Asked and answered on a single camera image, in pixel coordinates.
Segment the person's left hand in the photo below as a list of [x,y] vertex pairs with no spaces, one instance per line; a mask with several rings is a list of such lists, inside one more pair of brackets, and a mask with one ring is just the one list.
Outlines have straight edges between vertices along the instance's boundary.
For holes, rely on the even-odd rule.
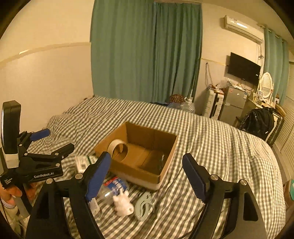
[[[35,198],[36,183],[31,183],[29,186],[27,186],[27,188],[25,189],[25,192],[29,201],[32,202],[33,199]],[[22,196],[22,191],[18,187],[12,185],[11,187],[4,189],[1,186],[1,199],[3,199],[7,204],[11,206],[15,206],[16,203],[14,201],[14,198],[21,197],[21,196]]]

